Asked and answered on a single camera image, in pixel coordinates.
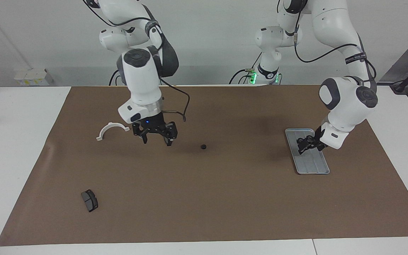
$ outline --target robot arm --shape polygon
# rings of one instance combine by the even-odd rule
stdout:
[[[152,133],[162,135],[170,146],[177,138],[177,128],[174,122],[165,123],[159,77],[172,76],[179,67],[175,50],[149,9],[138,1],[86,1],[93,8],[101,8],[115,26],[100,33],[100,42],[120,54],[118,71],[131,92],[131,98],[118,109],[120,116],[132,124],[134,135],[144,143]],[[145,42],[151,45],[133,48]]]
[[[296,48],[301,41],[301,14],[312,15],[316,39],[343,54],[350,75],[328,78],[322,83],[319,97],[330,113],[314,137],[297,141],[299,152],[327,146],[339,149],[349,132],[374,111],[378,101],[370,63],[349,19],[346,0],[282,0],[277,16],[279,26],[263,28],[256,34],[256,44],[262,49],[256,83],[273,83],[281,60],[277,48]]]
[[[343,54],[350,75],[328,78],[322,83],[319,97],[330,113],[314,137],[299,142],[300,153],[314,147],[341,148],[349,132],[374,111],[378,102],[371,64],[349,19],[346,0],[308,0],[307,7],[316,39]]]
[[[306,3],[293,0],[282,0],[278,10],[278,26],[269,26],[256,32],[256,45],[262,50],[262,58],[256,67],[256,75],[253,83],[273,84],[278,76],[281,61],[281,53],[278,48],[292,47],[294,45],[295,25],[299,19],[299,12]],[[299,43],[303,32],[299,28],[296,33]]]

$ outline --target gray tray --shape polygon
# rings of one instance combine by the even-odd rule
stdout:
[[[317,149],[305,151],[302,155],[298,153],[297,139],[306,136],[314,136],[312,129],[286,129],[286,137],[290,147],[290,152],[294,159],[295,168],[299,174],[329,174],[327,161],[325,161],[324,153]]]

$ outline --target white box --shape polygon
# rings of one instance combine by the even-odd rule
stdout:
[[[54,82],[46,69],[20,70],[14,79],[20,86],[51,86]]]

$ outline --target brown paper mat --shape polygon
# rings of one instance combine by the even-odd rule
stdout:
[[[319,87],[184,89],[188,121],[165,115],[179,133],[166,147],[122,129],[97,142],[129,92],[73,87],[0,245],[408,236],[408,191],[366,121],[325,149],[330,175],[295,173],[284,131],[319,126]],[[183,109],[184,95],[162,91]]]

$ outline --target white plastic clip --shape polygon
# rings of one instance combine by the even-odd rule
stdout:
[[[103,140],[103,134],[105,134],[105,132],[107,132],[108,129],[111,129],[112,127],[115,128],[117,126],[124,129],[125,132],[130,130],[130,128],[127,128],[123,124],[110,122],[110,123],[108,123],[108,125],[104,126],[103,129],[100,131],[100,136],[96,138],[97,141]]]

